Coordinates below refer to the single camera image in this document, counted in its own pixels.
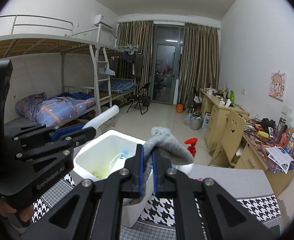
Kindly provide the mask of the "person's left hand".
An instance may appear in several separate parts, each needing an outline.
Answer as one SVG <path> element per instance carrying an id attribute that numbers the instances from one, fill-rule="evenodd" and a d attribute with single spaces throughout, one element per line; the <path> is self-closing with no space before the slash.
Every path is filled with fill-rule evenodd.
<path id="1" fill-rule="evenodd" d="M 14 214 L 17 210 L 10 207 L 7 202 L 5 202 L 3 199 L 0 199 L 0 215 L 3 217 L 7 217 L 7 214 Z M 33 205 L 30 205 L 29 207 L 20 210 L 19 212 L 20 219 L 23 222 L 27 222 L 30 220 L 34 214 Z"/>

